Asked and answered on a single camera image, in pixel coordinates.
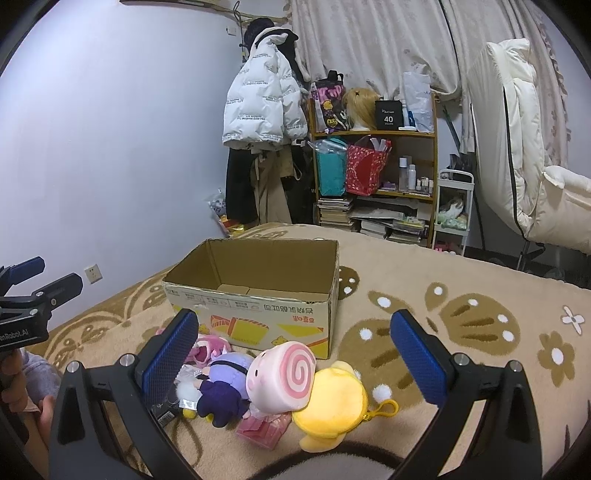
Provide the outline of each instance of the purple plush doll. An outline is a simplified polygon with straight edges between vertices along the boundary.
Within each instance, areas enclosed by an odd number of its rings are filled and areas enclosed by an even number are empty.
[[[196,382],[203,394],[197,403],[200,417],[213,414],[213,426],[221,428],[248,411],[246,373],[253,360],[245,353],[224,353],[203,369],[209,380]]]

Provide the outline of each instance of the black bag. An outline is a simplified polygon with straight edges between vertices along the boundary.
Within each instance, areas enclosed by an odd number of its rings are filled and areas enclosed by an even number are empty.
[[[378,130],[398,130],[398,127],[404,127],[402,102],[399,100],[375,102],[375,125]]]

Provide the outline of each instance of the white curtain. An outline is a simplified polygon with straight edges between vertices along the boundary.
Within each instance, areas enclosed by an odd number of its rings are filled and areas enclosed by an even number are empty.
[[[527,38],[530,61],[538,74],[542,135],[554,165],[566,166],[570,132],[567,128],[563,78],[553,58],[551,44],[531,0],[441,0],[457,51],[462,78],[462,147],[474,151],[474,129],[467,91],[467,72],[486,42]]]
[[[439,0],[291,0],[291,22],[313,80],[329,70],[346,87],[403,98],[404,72],[431,76],[443,100],[460,95],[460,76]]]
[[[566,166],[567,93],[531,0],[287,0],[285,10],[313,80],[338,70],[347,87],[398,99],[403,73],[418,69],[443,100],[461,95],[464,152],[474,150],[468,69],[486,42],[528,38],[546,152],[553,164]]]

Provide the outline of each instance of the open cardboard box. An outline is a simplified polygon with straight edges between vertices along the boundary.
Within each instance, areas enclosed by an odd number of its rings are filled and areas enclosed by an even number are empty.
[[[295,340],[330,356],[339,288],[333,240],[210,239],[163,280],[175,309],[199,317],[199,331],[266,350]]]

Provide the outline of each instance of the bed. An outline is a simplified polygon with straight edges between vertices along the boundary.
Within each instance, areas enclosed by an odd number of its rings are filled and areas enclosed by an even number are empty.
[[[321,457],[299,450],[303,434],[293,425],[269,452],[237,437],[235,425],[215,429],[204,419],[175,419],[166,430],[204,480],[279,474],[278,478],[317,478],[321,464],[324,478],[387,478],[436,411],[423,400],[387,335],[391,313],[400,308],[413,312],[451,352],[465,352],[488,365],[504,366],[514,358],[523,363],[540,422],[544,472],[563,461],[590,421],[591,382],[586,373],[591,349],[586,341],[591,332],[584,322],[591,317],[590,291],[495,264],[318,226],[267,224],[245,236],[339,241],[335,341],[330,360],[319,366],[336,359],[350,363],[372,404],[392,397],[401,412],[393,419],[361,425],[336,452]],[[125,352],[139,351],[174,316],[160,284],[164,274],[52,331],[35,352],[63,370],[73,359],[98,367]],[[461,461],[479,414],[475,407],[446,470]],[[120,420],[114,414],[112,418],[131,465],[145,470]],[[331,477],[330,472],[337,473]]]

